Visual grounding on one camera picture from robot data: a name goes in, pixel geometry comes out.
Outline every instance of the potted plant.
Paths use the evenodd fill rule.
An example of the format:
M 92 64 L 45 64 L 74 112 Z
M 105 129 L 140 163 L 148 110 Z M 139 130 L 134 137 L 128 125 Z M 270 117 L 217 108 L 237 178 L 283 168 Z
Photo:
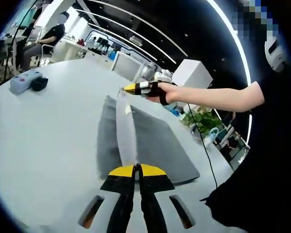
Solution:
M 196 122 L 198 129 L 200 130 L 202 137 L 208 135 L 209 131 L 215 127 L 220 130 L 223 128 L 222 122 L 218 116 L 213 116 L 211 111 L 206 107 L 200 107 L 197 112 L 193 112 L 193 117 L 190 112 L 187 113 L 183 119 L 183 124 L 192 127 Z M 195 136 L 200 137 L 198 130 L 194 131 Z

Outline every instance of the curved light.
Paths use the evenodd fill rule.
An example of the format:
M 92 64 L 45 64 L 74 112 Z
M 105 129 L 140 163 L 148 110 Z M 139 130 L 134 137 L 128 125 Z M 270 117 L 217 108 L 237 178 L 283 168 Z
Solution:
M 120 35 L 118 35 L 118 34 L 116 34 L 116 33 L 114 33 L 114 32 L 111 32 L 111 31 L 109 31 L 109 30 L 107 30 L 107 29 L 104 29 L 104 28 L 102 28 L 102 27 L 100 27 L 100 26 L 97 26 L 97 25 L 95 25 L 95 24 L 92 24 L 92 23 L 88 23 L 88 24 L 89 24 L 89 25 L 92 25 L 92 26 L 94 26 L 94 27 L 100 28 L 100 29 L 102 29 L 102 30 L 104 30 L 104 31 L 106 31 L 106 32 L 108 32 L 108 33 L 110 33 L 110 34 L 112 34 L 112 35 L 115 35 L 116 37 L 118 37 L 118 38 L 120 38 L 120 39 L 126 41 L 127 43 L 129 43 L 129 44 L 135 46 L 136 48 L 138 48 L 139 50 L 141 50 L 142 52 L 144 52 L 146 55 L 148 55 L 149 57 L 151 57 L 153 60 L 157 61 L 157 59 L 156 59 L 155 57 L 153 57 L 150 53 L 148 53 L 148 52 L 145 51 L 144 49 L 140 48 L 139 46 L 135 45 L 135 44 L 132 43 L 131 41 L 129 41 L 129 40 L 127 40 L 127 39 L 121 37 Z
M 186 57 L 188 56 L 188 54 L 182 49 L 180 48 L 179 45 L 177 45 L 172 39 L 170 39 L 165 33 L 163 33 L 160 29 L 158 29 L 157 27 L 153 26 L 152 24 L 150 24 L 149 22 L 145 21 L 143 18 L 140 18 L 139 16 L 129 12 L 129 11 L 126 11 L 120 7 L 117 7 L 117 6 L 114 6 L 114 5 L 111 5 L 109 3 L 106 3 L 106 2 L 103 2 L 103 1 L 98 1 L 98 0 L 88 0 L 88 1 L 93 1 L 93 2 L 96 2 L 96 3 L 99 3 L 99 4 L 103 4 L 103 5 L 106 5 L 106 6 L 110 6 L 114 9 L 117 9 L 119 11 L 122 11 L 130 16 L 133 16 L 134 18 L 142 21 L 143 23 L 147 24 L 148 26 L 150 26 L 151 28 L 155 29 L 156 31 L 158 31 L 161 35 L 163 35 L 167 40 L 169 40 L 171 43 L 173 43 L 174 46 L 176 46 Z
M 242 58 L 242 63 L 243 63 L 243 67 L 244 67 L 244 71 L 246 73 L 246 78 L 247 78 L 247 84 L 248 86 L 251 84 L 251 77 L 250 77 L 250 72 L 249 72 L 249 66 L 247 63 L 247 59 L 246 56 L 244 54 L 244 50 L 242 47 L 242 44 L 237 36 L 237 33 L 235 32 L 235 30 L 233 29 L 232 24 L 229 22 L 228 18 L 226 17 L 226 15 L 223 13 L 223 11 L 221 10 L 221 8 L 215 3 L 214 0 L 207 0 L 209 2 L 209 4 L 213 7 L 213 9 L 219 14 L 219 16 L 221 17 L 221 19 L 223 20 L 223 22 L 225 23 L 225 25 L 227 26 L 229 32 L 231 33 L 236 46 L 239 50 L 239 53 L 241 55 Z M 251 125 L 252 125 L 252 116 L 249 116 L 249 129 L 248 129 L 248 135 L 247 135 L 247 144 L 249 142 L 249 137 L 250 137 L 250 133 L 251 133 Z
M 157 49 L 158 49 L 162 54 L 164 54 L 164 55 L 165 55 L 165 56 L 166 56 L 170 61 L 172 61 L 173 63 L 176 64 L 176 61 L 175 61 L 174 59 L 172 59 L 172 58 L 171 58 L 171 57 L 170 57 L 166 52 L 164 52 L 162 49 L 160 49 L 159 47 L 157 47 L 154 43 L 152 43 L 150 40 L 146 39 L 144 36 L 142 36 L 142 35 L 140 35 L 139 33 L 135 32 L 133 29 L 128 28 L 128 27 L 124 26 L 123 24 L 120 24 L 120 23 L 118 23 L 118 22 L 116 22 L 116 21 L 114 21 L 114 20 L 112 20 L 112 19 L 109 19 L 109 18 L 107 18 L 107 17 L 101 16 L 101 15 L 98 15 L 98 14 L 95 14 L 95 13 L 92 13 L 92 12 L 83 11 L 83 10 L 76 10 L 76 11 L 84 12 L 84 13 L 87 13 L 87 14 L 92 14 L 92 15 L 94 15 L 94 16 L 97 16 L 97 17 L 99 17 L 99 18 L 102 18 L 102 19 L 108 20 L 108 21 L 110 21 L 110 22 L 112 22 L 112 23 L 115 23 L 115 24 L 117 24 L 117 25 L 119 25 L 119 26 L 121 26 L 121 27 L 123 27 L 123 28 L 125 28 L 125 29 L 127 29 L 127 30 L 129 30 L 129 31 L 131 31 L 132 33 L 138 35 L 140 38 L 142 38 L 143 40 L 145 40 L 146 42 L 148 42 L 149 44 L 151 44 L 152 46 L 154 46 L 155 48 L 157 48 Z

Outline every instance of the gray cushion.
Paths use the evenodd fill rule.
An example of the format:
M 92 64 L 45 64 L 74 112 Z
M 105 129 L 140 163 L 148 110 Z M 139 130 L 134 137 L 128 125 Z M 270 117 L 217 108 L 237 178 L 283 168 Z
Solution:
M 173 183 L 191 181 L 199 172 L 185 153 L 169 125 L 131 106 L 137 136 L 139 163 L 161 168 Z M 97 161 L 100 177 L 121 166 L 116 138 L 116 101 L 107 96 L 98 127 Z

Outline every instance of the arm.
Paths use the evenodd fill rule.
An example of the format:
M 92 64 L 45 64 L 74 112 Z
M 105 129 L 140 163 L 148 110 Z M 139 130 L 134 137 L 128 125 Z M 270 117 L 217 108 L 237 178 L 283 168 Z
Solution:
M 264 95 L 257 82 L 243 90 L 235 89 L 198 89 L 160 83 L 159 87 L 166 92 L 166 101 L 176 101 L 202 105 L 231 112 L 245 112 L 264 103 Z M 160 102 L 158 97 L 147 99 Z
M 52 36 L 52 37 L 47 38 L 47 39 L 38 40 L 37 43 L 39 43 L 39 44 L 48 44 L 48 43 L 51 43 L 51 42 L 53 42 L 55 40 L 56 40 L 56 37 Z

